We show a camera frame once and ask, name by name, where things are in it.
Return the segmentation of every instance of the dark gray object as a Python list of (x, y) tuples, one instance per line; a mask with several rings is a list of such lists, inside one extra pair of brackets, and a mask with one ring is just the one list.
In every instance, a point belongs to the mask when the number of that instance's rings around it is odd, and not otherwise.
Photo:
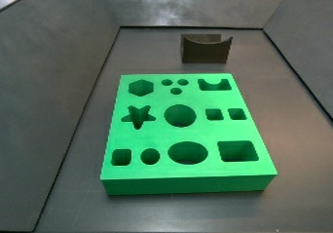
[(263, 28), (283, 0), (107, 0), (124, 26)]
[(227, 63), (234, 37), (220, 34), (183, 34), (183, 63)]
[(333, 0), (286, 0), (264, 31), (333, 118)]
[[(183, 64), (184, 33), (234, 34), (228, 63)], [(279, 170), (270, 188), (107, 196), (99, 176), (122, 74), (202, 72), (236, 77)], [(166, 94), (174, 86), (179, 84), (164, 86)], [(332, 232), (332, 145), (332, 123), (262, 31), (122, 29), (36, 231)]]
[(35, 227), (118, 29), (102, 0), (0, 13), (0, 231)]

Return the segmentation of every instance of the hexagonal hole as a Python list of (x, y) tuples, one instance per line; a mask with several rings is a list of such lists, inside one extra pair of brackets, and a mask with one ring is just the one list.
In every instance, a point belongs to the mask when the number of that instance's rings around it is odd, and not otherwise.
[(138, 80), (130, 85), (130, 93), (144, 97), (154, 92), (154, 83), (146, 80)]

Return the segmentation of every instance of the small square hole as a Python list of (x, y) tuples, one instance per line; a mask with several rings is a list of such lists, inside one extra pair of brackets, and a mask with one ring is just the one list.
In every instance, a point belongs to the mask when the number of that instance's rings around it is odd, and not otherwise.
[(218, 142), (222, 160), (224, 162), (258, 161), (258, 154), (251, 141)]
[(112, 166), (128, 166), (132, 161), (131, 149), (116, 149), (112, 153)]
[(246, 111), (242, 108), (228, 109), (232, 120), (247, 120)]
[(206, 109), (206, 116), (208, 120), (223, 120), (223, 112), (220, 109)]

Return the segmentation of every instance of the star-shaped hole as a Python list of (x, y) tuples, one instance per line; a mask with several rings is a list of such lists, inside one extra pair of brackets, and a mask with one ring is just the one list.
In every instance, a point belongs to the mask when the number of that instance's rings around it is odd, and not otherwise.
[(130, 115), (127, 115), (122, 121), (123, 122), (132, 122), (135, 128), (139, 130), (142, 128), (142, 125), (144, 123), (144, 121), (155, 121), (156, 118), (150, 115), (150, 109), (151, 106), (147, 105), (143, 108), (136, 108), (134, 106), (130, 106)]

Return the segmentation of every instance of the gray floor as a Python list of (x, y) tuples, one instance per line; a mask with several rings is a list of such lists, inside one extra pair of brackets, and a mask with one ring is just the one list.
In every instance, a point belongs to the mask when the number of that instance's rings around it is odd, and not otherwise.
[[(182, 64), (182, 33), (235, 37), (230, 61)], [(122, 74), (231, 72), (279, 176), (264, 192), (108, 197), (99, 181)], [(333, 130), (259, 30), (123, 29), (90, 99), (39, 232), (332, 231)]]

